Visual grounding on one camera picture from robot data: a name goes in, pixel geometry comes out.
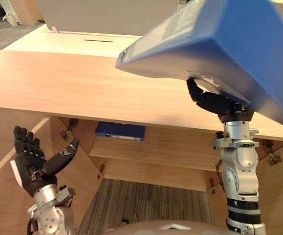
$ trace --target gray carpet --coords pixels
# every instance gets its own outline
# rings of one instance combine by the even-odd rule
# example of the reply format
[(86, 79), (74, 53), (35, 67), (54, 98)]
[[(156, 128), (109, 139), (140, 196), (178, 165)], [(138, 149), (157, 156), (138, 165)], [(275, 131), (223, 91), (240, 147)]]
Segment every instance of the gray carpet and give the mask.
[(2, 21), (2, 17), (0, 17), (0, 50), (41, 25), (43, 24), (39, 23), (36, 25), (19, 25), (17, 27), (12, 27), (7, 20)]
[(80, 235), (100, 235), (122, 219), (179, 219), (215, 224), (204, 192), (104, 179), (82, 221)]

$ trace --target metal hinge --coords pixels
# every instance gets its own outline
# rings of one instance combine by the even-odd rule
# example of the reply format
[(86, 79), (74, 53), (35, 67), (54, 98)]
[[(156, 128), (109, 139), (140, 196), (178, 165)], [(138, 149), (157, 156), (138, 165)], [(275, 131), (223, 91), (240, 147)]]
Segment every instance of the metal hinge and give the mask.
[(212, 178), (209, 178), (209, 182), (211, 185), (211, 194), (213, 195), (216, 193), (215, 188), (214, 188), (214, 180)]
[(97, 178), (98, 178), (98, 179), (100, 179), (101, 176), (103, 176), (104, 167), (105, 167), (105, 165), (102, 164), (101, 167), (100, 167), (100, 172), (99, 172), (99, 174), (97, 175)]
[(78, 119), (77, 118), (70, 118), (68, 121), (68, 127), (67, 127), (67, 131), (62, 131), (60, 133), (60, 136), (62, 137), (63, 140), (67, 141), (69, 138), (69, 134), (73, 132), (73, 130), (75, 129), (75, 127), (78, 124)]
[(278, 163), (281, 163), (283, 160), (281, 158), (281, 156), (277, 156), (275, 154), (273, 154), (273, 147), (274, 147), (274, 143), (271, 140), (263, 140), (263, 146), (268, 150), (268, 157), (269, 157), (269, 164), (270, 165), (275, 165)]

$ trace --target blue folder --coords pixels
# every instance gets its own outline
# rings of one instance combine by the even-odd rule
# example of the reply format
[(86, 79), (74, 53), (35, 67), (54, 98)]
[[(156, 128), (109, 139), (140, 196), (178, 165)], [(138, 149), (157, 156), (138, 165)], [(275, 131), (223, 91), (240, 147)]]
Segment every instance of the blue folder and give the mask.
[(192, 0), (124, 50), (116, 67), (195, 76), (210, 92), (283, 124), (283, 21), (267, 0)]
[(95, 133), (97, 136), (143, 141), (145, 130), (145, 126), (100, 121)]

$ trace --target wooden cabinet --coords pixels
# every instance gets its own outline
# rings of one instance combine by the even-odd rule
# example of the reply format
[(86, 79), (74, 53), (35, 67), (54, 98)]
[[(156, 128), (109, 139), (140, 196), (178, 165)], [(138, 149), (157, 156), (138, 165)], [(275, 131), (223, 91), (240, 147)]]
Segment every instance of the wooden cabinet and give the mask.
[[(215, 194), (208, 190), (211, 187), (209, 178), (217, 180), (212, 165), (219, 159), (218, 153), (209, 150), (212, 149), (209, 144), (212, 134), (147, 127), (145, 141), (109, 139), (95, 136), (97, 121), (79, 120), (65, 141), (60, 133), (67, 129), (67, 125), (68, 118), (44, 117), (32, 131), (41, 139), (47, 158), (63, 149), (71, 138), (81, 140), (73, 161), (58, 174), (58, 185), (66, 184), (76, 190), (73, 211), (77, 226), (101, 180), (110, 178), (208, 191), (217, 224), (226, 227), (226, 197), (219, 185), (215, 186)], [(283, 158), (283, 142), (277, 142), (276, 146), (280, 149), (275, 154)], [(26, 210), (33, 204), (33, 199), (18, 186), (13, 175), (9, 161), (14, 154), (12, 149), (0, 161), (0, 235), (22, 234), (28, 220)], [(279, 234), (280, 231), (283, 234), (283, 162), (270, 166), (268, 158), (260, 158), (257, 174), (262, 220), (267, 225), (268, 234)], [(104, 170), (98, 179), (101, 165)]]
[(43, 19), (36, 0), (9, 0), (21, 24), (33, 25)]
[[(283, 160), (283, 147), (274, 154)], [(257, 166), (257, 176), (261, 219), (266, 224), (266, 232), (268, 235), (283, 235), (283, 161), (271, 166), (269, 158), (262, 159)], [(227, 199), (220, 185), (215, 187), (215, 191), (215, 194), (208, 191), (215, 220), (218, 226), (226, 228)]]
[[(67, 144), (60, 133), (68, 119), (80, 119), (72, 133), (80, 139), (78, 153), (58, 175), (59, 185), (76, 190), (77, 225), (103, 177), (200, 191), (211, 187), (210, 178), (218, 184), (214, 165), (220, 156), (213, 152), (210, 139), (222, 124), (192, 103), (185, 81), (128, 74), (114, 68), (114, 58), (99, 56), (0, 51), (0, 62), (0, 107), (8, 108), (0, 109), (0, 235), (22, 234), (26, 210), (33, 204), (17, 185), (9, 164), (15, 154), (11, 150), (15, 125), (33, 129), (51, 157)], [(99, 120), (146, 125), (146, 139), (96, 137)], [(275, 150), (279, 148), (283, 157), (282, 125), (256, 113), (250, 125), (260, 130), (256, 135), (260, 142), (277, 140)], [(270, 167), (266, 150), (257, 151), (262, 218), (269, 233), (280, 233), (283, 162)], [(209, 198), (218, 225), (225, 227), (226, 198), (219, 186), (215, 190)]]

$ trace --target black band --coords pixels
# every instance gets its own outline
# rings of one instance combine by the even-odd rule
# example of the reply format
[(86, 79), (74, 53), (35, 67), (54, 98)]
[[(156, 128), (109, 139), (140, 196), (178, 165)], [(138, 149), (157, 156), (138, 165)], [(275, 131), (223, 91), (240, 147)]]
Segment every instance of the black band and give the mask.
[(236, 228), (236, 227), (234, 227), (234, 226), (231, 226), (231, 225), (227, 222), (227, 220), (226, 220), (226, 225), (227, 225), (227, 228), (228, 228), (229, 230), (234, 231), (234, 232), (237, 232), (237, 233), (241, 233), (241, 229)]
[(242, 210), (257, 210), (259, 204), (257, 202), (244, 202), (227, 198), (227, 204), (230, 207), (242, 209)]
[(242, 214), (234, 211), (228, 210), (228, 217), (234, 221), (245, 223), (245, 224), (260, 224), (261, 215), (260, 214)]

